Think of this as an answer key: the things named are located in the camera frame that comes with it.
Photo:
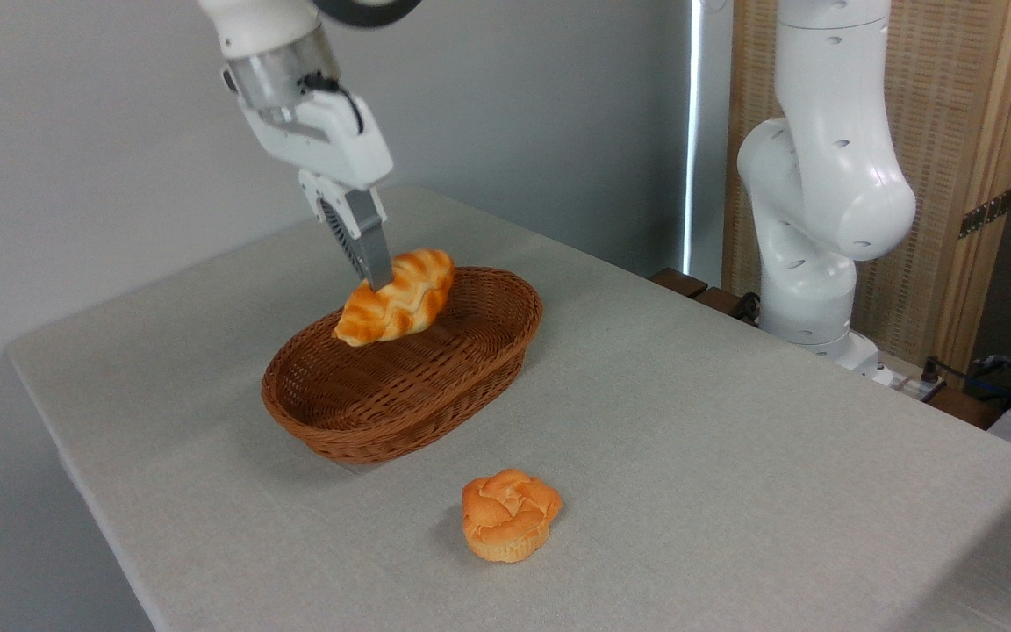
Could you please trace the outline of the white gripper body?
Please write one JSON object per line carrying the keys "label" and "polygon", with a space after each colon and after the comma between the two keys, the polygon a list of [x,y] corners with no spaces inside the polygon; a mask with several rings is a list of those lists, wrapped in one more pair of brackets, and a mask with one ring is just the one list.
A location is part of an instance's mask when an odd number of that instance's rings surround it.
{"label": "white gripper body", "polygon": [[355,190],[381,183],[393,159],[364,99],[352,92],[310,92],[292,108],[256,111],[238,100],[258,143],[274,159]]}

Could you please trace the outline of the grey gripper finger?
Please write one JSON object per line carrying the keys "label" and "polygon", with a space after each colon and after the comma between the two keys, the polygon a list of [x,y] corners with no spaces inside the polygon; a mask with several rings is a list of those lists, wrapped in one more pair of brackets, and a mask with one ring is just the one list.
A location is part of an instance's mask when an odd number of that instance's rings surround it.
{"label": "grey gripper finger", "polygon": [[324,197],[321,197],[321,193],[317,187],[318,181],[319,176],[314,175],[312,172],[298,173],[298,184],[300,184],[304,192],[306,203],[312,208],[313,215],[333,233],[334,240],[340,245],[342,253],[344,253],[350,265],[352,265],[354,272],[358,276],[365,276],[365,268],[355,253],[353,240],[350,239],[346,228],[342,224],[341,217],[338,216],[333,206],[327,203]]}
{"label": "grey gripper finger", "polygon": [[373,291],[392,283],[391,256],[383,233],[388,219],[373,190],[349,190],[333,205],[333,233],[358,276]]}

